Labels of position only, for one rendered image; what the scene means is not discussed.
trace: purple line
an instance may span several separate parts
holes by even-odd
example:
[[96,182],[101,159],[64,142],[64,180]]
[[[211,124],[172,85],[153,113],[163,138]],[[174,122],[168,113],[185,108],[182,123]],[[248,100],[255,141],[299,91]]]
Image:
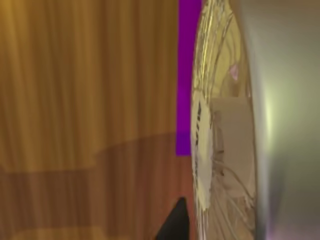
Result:
[[178,85],[176,110],[176,148],[178,156],[190,156],[190,106],[192,68],[201,0],[179,0]]

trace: white label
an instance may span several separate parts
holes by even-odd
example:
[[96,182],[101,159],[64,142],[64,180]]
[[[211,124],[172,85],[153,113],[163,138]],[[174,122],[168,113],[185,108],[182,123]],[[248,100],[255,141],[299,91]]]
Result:
[[197,198],[204,211],[210,206],[213,132],[210,109],[201,92],[194,93],[191,109],[192,169]]

